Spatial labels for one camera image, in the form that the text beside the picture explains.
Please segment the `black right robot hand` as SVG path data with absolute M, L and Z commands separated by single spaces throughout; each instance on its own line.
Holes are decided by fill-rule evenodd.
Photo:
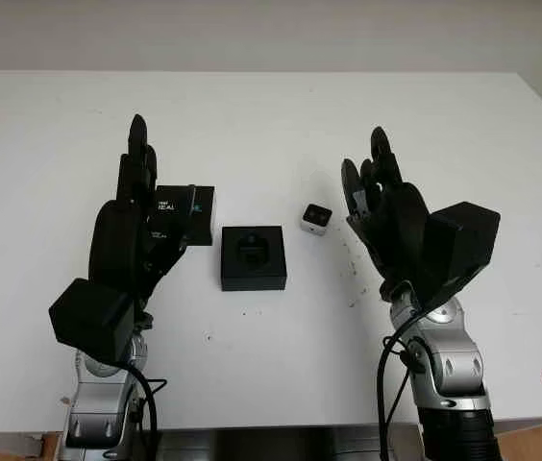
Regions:
M 382 277 L 382 299 L 392 302 L 424 276 L 421 256 L 429 211 L 419 190 L 403 180 L 382 127 L 372 131 L 370 143 L 371 157 L 360 167 L 348 158 L 342 161 L 341 180 L 347 222 Z

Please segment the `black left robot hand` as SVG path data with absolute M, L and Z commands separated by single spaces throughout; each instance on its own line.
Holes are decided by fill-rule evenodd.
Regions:
M 88 278 L 128 295 L 136 319 L 145 316 L 156 286 L 185 254 L 194 207 L 192 184 L 178 188 L 174 205 L 163 196 L 157 160 L 137 114 L 120 157 L 115 198 L 98 212 L 90 248 Z

